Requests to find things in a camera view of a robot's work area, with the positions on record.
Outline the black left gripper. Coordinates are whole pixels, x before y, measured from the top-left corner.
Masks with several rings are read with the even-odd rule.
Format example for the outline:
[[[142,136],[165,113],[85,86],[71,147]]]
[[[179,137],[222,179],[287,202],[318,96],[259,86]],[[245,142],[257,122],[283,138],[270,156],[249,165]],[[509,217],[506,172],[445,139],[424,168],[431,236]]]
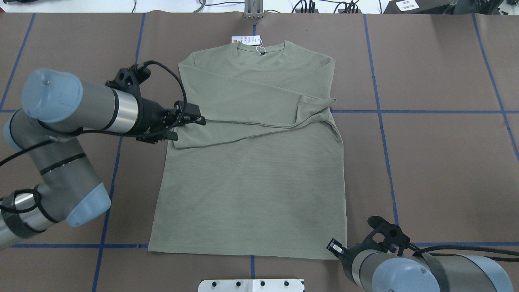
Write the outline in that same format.
[[[188,124],[206,125],[206,119],[202,116],[198,105],[176,101],[173,108],[166,109],[159,103],[145,98],[136,98],[136,101],[138,105],[137,141],[148,144],[157,144],[162,140],[177,141],[178,134],[174,132],[174,128]]]

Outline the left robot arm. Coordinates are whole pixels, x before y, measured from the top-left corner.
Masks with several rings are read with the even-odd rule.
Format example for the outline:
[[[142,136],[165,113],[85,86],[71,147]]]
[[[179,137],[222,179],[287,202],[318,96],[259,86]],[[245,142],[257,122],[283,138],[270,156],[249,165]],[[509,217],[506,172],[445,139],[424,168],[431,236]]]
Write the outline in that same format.
[[[104,214],[111,198],[91,165],[78,137],[88,133],[135,138],[148,144],[178,140],[174,128],[205,125],[197,105],[183,98],[171,109],[141,95],[152,62],[120,69],[104,85],[72,73],[37,69],[22,92],[22,107],[4,127],[16,153],[1,164],[30,155],[42,183],[1,198],[1,249],[44,233],[65,221],[80,227]]]

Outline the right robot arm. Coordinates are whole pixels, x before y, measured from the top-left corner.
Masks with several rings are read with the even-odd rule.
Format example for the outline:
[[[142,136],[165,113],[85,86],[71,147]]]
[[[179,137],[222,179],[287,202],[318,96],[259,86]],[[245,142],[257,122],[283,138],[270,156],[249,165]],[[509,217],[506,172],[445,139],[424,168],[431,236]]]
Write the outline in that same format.
[[[345,248],[332,239],[327,250],[345,276],[366,292],[513,292],[497,260],[481,255],[396,256],[381,247]]]

